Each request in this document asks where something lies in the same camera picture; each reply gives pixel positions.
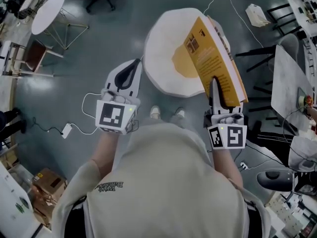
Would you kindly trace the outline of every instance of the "round table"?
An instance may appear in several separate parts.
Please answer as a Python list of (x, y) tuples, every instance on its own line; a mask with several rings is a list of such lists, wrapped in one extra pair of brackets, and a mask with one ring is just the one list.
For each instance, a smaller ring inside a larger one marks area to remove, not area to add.
[(48, 0), (38, 12), (32, 23), (32, 34), (44, 32), (54, 21), (63, 7), (65, 0)]
[[(188, 98), (205, 92), (200, 78), (195, 75), (196, 72), (191, 77), (184, 76), (176, 70), (172, 61), (176, 49), (184, 43), (199, 16), (205, 17), (195, 8), (167, 11), (158, 19), (147, 36), (144, 70), (153, 85), (167, 95)], [(212, 21), (230, 50), (220, 24)]]

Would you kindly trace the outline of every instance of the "foot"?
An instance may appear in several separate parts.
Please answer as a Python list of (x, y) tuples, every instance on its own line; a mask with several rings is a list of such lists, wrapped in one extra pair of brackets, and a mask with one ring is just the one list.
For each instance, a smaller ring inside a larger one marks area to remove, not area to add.
[(160, 109), (158, 106), (153, 106), (151, 108), (150, 117), (153, 119), (160, 119)]
[(19, 110), (18, 108), (13, 108), (12, 111), (15, 112), (17, 115), (21, 114), (21, 110)]
[(21, 133), (24, 134), (26, 131), (26, 120), (21, 121)]
[(175, 116), (181, 116), (183, 118), (185, 118), (185, 111), (183, 108), (178, 108), (176, 111), (175, 111)]

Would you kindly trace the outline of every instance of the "white desk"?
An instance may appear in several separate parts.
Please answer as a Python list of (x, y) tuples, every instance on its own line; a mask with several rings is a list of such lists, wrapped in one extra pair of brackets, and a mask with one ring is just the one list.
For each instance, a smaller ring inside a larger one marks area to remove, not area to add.
[[(272, 88), (272, 108), (283, 118), (298, 109), (298, 88), (313, 96), (313, 89), (298, 64), (279, 45), (276, 46)], [(309, 120), (300, 111), (293, 113), (287, 121), (297, 129), (307, 131)]]
[(54, 21), (63, 7), (65, 0), (48, 0), (38, 12), (32, 23), (32, 34), (43, 33)]
[[(79, 37), (81, 36), (88, 28), (88, 25), (82, 24), (73, 24), (69, 22), (66, 18), (64, 9), (62, 9), (65, 0), (48, 0), (41, 8), (39, 8), (33, 23), (32, 23), (32, 33), (34, 35), (38, 35), (46, 31), (46, 33), (50, 34), (53, 39), (64, 49), (67, 50), (68, 47)], [(62, 41), (62, 38), (59, 36), (58, 32), (54, 28), (54, 20), (58, 17), (61, 17), (61, 21), (59, 23), (65, 25), (65, 39)], [(76, 26), (82, 27), (84, 30), (77, 35), (75, 39), (73, 39), (70, 43), (67, 42), (67, 31), (68, 27)]]
[(305, 15), (305, 13), (300, 13), (299, 8), (301, 8), (303, 11), (304, 4), (301, 0), (287, 0), (292, 11), (294, 12), (294, 16), (296, 18), (297, 23), (305, 30), (305, 32), (313, 37), (317, 36), (317, 23), (309, 23), (308, 17)]

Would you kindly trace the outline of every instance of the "gray floor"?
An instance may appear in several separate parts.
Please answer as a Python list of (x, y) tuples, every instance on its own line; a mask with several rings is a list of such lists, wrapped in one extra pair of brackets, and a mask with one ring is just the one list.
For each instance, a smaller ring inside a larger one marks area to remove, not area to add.
[[(88, 92), (99, 93), (103, 88), (108, 73), (124, 61), (140, 58), (143, 55), (145, 38), (158, 19), (165, 11), (184, 7), (194, 7), (201, 11), (207, 8), (211, 0), (112, 0), (116, 11), (111, 12), (105, 0), (100, 0), (92, 7), (89, 15), (83, 6), (86, 0), (67, 0), (64, 8), (77, 17), (77, 20), (88, 23), (90, 29), (64, 52), (65, 58), (47, 55), (44, 60), (42, 73), (54, 73), (54, 78), (23, 77), (18, 80), (16, 92), (16, 106), (19, 107), (29, 124), (32, 117), (44, 128), (56, 126), (63, 129), (67, 122), (76, 123), (85, 132), (95, 129), (94, 120), (81, 112), (83, 97)], [(282, 5), (285, 0), (232, 0), (237, 11), (246, 21), (255, 36), (264, 46), (270, 46), (280, 38), (277, 31), (272, 31), (272, 25), (256, 28), (250, 25), (245, 9), (251, 3), (267, 10)], [(231, 45), (232, 54), (246, 52), (249, 49), (260, 48), (258, 42), (239, 19), (229, 0), (215, 0), (210, 6), (208, 14), (218, 21)], [(42, 34), (37, 36), (45, 44), (54, 44), (52, 40)], [(240, 71), (248, 96), (265, 96), (255, 92), (255, 84), (261, 86), (265, 81), (272, 79), (272, 74), (263, 66), (250, 73), (246, 69), (260, 61), (261, 57), (237, 58), (236, 64)], [(147, 117), (152, 105), (161, 107), (162, 118), (168, 119), (177, 107), (186, 109), (186, 117), (200, 133), (208, 148), (210, 148), (207, 131), (202, 128), (203, 114), (208, 108), (205, 94), (180, 99), (164, 95), (149, 81), (143, 73), (139, 98), (142, 105), (138, 119)], [(96, 110), (97, 97), (89, 96), (84, 109), (90, 114)], [(247, 114), (250, 107), (261, 106), (248, 104), (244, 108)], [(250, 122), (263, 119), (268, 112), (252, 113)], [(54, 130), (49, 133), (37, 127), (29, 128), (25, 135), (17, 133), (18, 157), (22, 164), (32, 173), (44, 167), (59, 172), (71, 179), (77, 169), (87, 161), (93, 153), (100, 131), (93, 135), (83, 135), (76, 128), (63, 139)], [(122, 136), (119, 142), (118, 153), (124, 152), (129, 136)], [(249, 167), (256, 166), (266, 160), (265, 156), (246, 148), (237, 159), (237, 163), (244, 160)], [(261, 167), (243, 171), (245, 187), (265, 200), (269, 194), (256, 183), (258, 171), (279, 164), (271, 161)]]

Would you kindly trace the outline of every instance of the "cardboard box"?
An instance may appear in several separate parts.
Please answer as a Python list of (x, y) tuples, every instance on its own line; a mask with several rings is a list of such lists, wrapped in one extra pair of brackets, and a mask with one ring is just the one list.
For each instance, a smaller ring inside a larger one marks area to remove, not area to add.
[(34, 176), (32, 183), (51, 196), (56, 202), (58, 202), (67, 187), (67, 180), (48, 168), (44, 168)]
[(45, 200), (40, 198), (36, 198), (32, 205), (36, 219), (43, 225), (48, 226), (51, 222), (55, 205), (50, 202), (47, 203)]

